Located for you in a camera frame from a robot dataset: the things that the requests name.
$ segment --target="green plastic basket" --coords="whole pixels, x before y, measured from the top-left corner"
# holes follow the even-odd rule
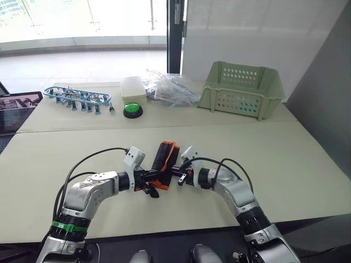
[[[268,118],[285,93],[277,70],[216,61],[198,107]]]

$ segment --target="table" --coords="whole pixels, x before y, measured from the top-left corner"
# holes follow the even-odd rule
[[[237,160],[272,222],[351,212],[350,180],[297,121],[19,133],[0,155],[0,243],[42,239],[59,186],[86,155],[134,145],[146,153],[142,166],[148,169],[162,140],[176,141],[181,151],[195,145],[203,156]],[[76,172],[122,171],[122,159],[120,152],[103,153]],[[87,238],[237,225],[224,201],[210,190],[179,187],[174,179],[168,191],[159,193],[159,199],[140,191],[105,200]]]
[[[203,87],[203,82],[196,82],[197,87]],[[173,107],[166,108],[156,103],[144,107],[144,114],[138,119],[127,119],[123,116],[123,101],[119,82],[105,83],[76,83],[70,84],[73,88],[89,91],[109,93],[112,95],[112,104],[115,113],[109,112],[109,107],[101,106],[101,114],[72,111],[63,105],[56,105],[55,99],[44,96],[27,121],[18,130],[18,133],[57,132],[62,130],[88,129],[125,129],[125,128],[153,128],[175,127],[192,125],[218,125],[235,123],[258,123],[257,119],[235,115],[227,112],[210,112],[205,108]],[[295,121],[296,118],[280,104],[272,116],[261,122]]]

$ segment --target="black cable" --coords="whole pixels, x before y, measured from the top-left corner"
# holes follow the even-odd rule
[[[100,153],[107,152],[107,151],[112,151],[112,150],[122,150],[122,151],[124,151],[125,153],[128,152],[128,149],[126,149],[126,148],[121,148],[121,147],[114,147],[114,148],[104,149],[104,150],[101,150],[101,151],[92,153],[91,155],[89,155],[89,156],[83,158],[82,160],[80,160],[78,163],[76,163],[76,164],[72,167],[72,169],[71,169],[71,170],[69,171],[69,173],[67,174],[67,177],[66,177],[66,180],[65,180],[65,183],[64,183],[64,187],[63,187],[63,190],[62,190],[62,198],[61,198],[61,200],[60,200],[60,205],[59,205],[59,207],[58,207],[58,211],[61,211],[62,208],[63,208],[64,200],[65,200],[65,196],[66,196],[67,185],[68,185],[68,183],[69,183],[69,179],[70,179],[70,177],[71,177],[73,171],[78,167],[78,165],[80,165],[82,162],[84,162],[85,160],[87,160],[87,159],[89,159],[89,158],[91,158],[91,157],[93,157],[93,156],[95,156],[95,155],[98,155],[98,154],[100,154]]]
[[[202,160],[202,161],[208,161],[208,162],[212,162],[212,163],[217,163],[217,164],[220,164],[219,161],[216,161],[214,159],[210,159],[210,158],[206,158],[206,157],[196,157],[196,158],[193,158],[193,159],[190,159],[186,162],[184,162],[180,167],[179,167],[179,170],[183,170],[184,167],[187,167],[189,166],[190,163],[192,163],[193,161],[199,161],[199,160]],[[222,164],[223,167],[227,168],[230,172],[232,172],[239,180],[242,181],[242,179],[240,178],[240,176],[233,171],[233,169],[231,169],[230,167],[226,166],[225,164]]]
[[[240,167],[240,169],[241,169],[241,170],[243,171],[243,173],[245,174],[245,176],[246,176],[246,178],[247,178],[247,180],[248,180],[248,184],[250,185],[251,192],[253,193],[252,182],[251,182],[251,179],[250,179],[249,175],[248,175],[247,172],[245,171],[245,169],[244,169],[237,161],[235,161],[235,160],[233,160],[233,159],[229,159],[229,158],[223,158],[223,159],[221,160],[219,166],[217,167],[217,170],[216,170],[216,173],[215,173],[215,175],[214,175],[214,178],[212,179],[212,187],[213,187],[214,183],[215,183],[216,180],[217,180],[217,176],[218,176],[218,173],[219,173],[219,169],[220,169],[221,166],[223,166],[223,163],[224,163],[225,161],[233,162],[233,163],[235,163],[237,166]]]
[[[307,259],[307,258],[311,258],[312,256],[318,256],[318,255],[327,253],[329,251],[332,251],[334,249],[337,249],[337,248],[330,248],[330,249],[327,249],[327,250],[324,250],[322,252],[318,252],[318,253],[315,253],[315,254],[312,254],[312,255],[300,256],[300,259]]]
[[[86,174],[96,174],[96,172],[94,172],[94,171],[86,171],[86,172],[84,172],[84,173],[77,174],[77,175],[71,177],[71,178],[69,179],[69,182],[72,181],[73,179],[79,177],[79,176],[86,175]],[[63,190],[64,186],[65,186],[65,185],[62,185],[62,187],[60,188],[59,192],[58,192],[57,195],[56,195],[56,200],[55,200],[55,204],[54,204],[54,211],[53,211],[53,221],[54,221],[54,220],[56,219],[56,217],[58,217],[58,216],[60,215],[60,213],[61,213],[61,211],[57,211],[57,206],[58,206],[58,204],[59,204],[60,198],[62,198],[62,190]]]

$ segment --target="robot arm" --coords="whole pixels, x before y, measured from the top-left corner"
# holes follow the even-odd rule
[[[84,239],[102,201],[120,191],[144,190],[150,193],[146,182],[154,180],[158,171],[142,169],[140,165],[144,157],[141,150],[131,147],[124,158],[124,172],[93,174],[74,184],[66,195],[60,216],[53,221],[36,263],[55,260],[76,262],[86,258],[88,251]]]
[[[199,157],[193,146],[183,154],[187,161]],[[192,162],[185,172],[174,167],[173,171],[181,176],[178,184],[186,182],[195,187],[207,188],[212,183],[216,169],[206,169],[202,161]],[[212,190],[223,197],[230,211],[244,229],[244,238],[252,248],[251,258],[257,263],[300,263],[299,258],[290,248],[274,224],[264,215],[250,187],[239,180],[233,173],[220,168]]]

